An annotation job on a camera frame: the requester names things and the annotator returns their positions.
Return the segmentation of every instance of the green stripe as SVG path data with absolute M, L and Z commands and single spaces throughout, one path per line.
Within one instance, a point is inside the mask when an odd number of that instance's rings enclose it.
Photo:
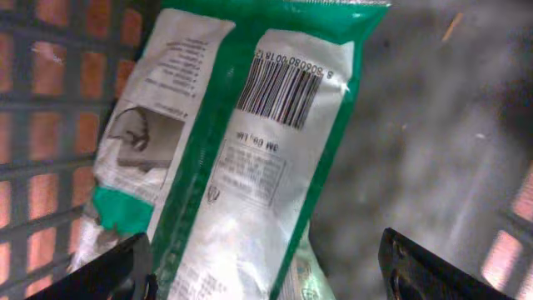
M 257 41 L 264 31 L 236 28 L 222 41 L 212 80 L 187 142 L 152 242 L 159 297 L 167 298 L 185 252 L 218 147 L 241 94 Z

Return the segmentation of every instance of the gray surface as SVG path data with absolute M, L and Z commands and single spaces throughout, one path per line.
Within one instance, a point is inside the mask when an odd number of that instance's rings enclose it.
M 508 230 L 526 248 L 505 289 L 516 294 L 533 262 L 533 227 L 509 212 L 533 154 L 531 16 L 531 1 L 394 2 L 365 46 L 356 113 L 311 222 L 338 299 L 386 298 L 387 227 L 477 278 Z

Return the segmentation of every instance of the crinkled plastic wrapper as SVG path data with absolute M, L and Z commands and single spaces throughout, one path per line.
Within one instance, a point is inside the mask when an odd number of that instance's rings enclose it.
M 388 2 L 162 5 L 99 145 L 97 250 L 74 267 L 147 232 L 159 298 L 332 298 L 298 245 Z

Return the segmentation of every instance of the plastic bag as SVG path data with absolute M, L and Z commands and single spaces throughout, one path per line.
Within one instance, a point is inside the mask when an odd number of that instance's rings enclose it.
M 165 5 L 179 10 L 159 22 L 232 30 L 190 137 L 205 139 L 187 144 L 153 239 L 160 295 L 276 298 L 351 115 L 362 43 L 388 4 Z M 208 45 L 218 30 L 191 39 Z M 203 114 L 211 98 L 236 107 L 229 123 L 227 111 Z
M 276 298 L 388 2 L 163 6 L 92 202 L 104 228 L 153 236 L 160 298 Z
M 309 227 L 292 258 L 279 300 L 335 300 L 309 243 Z

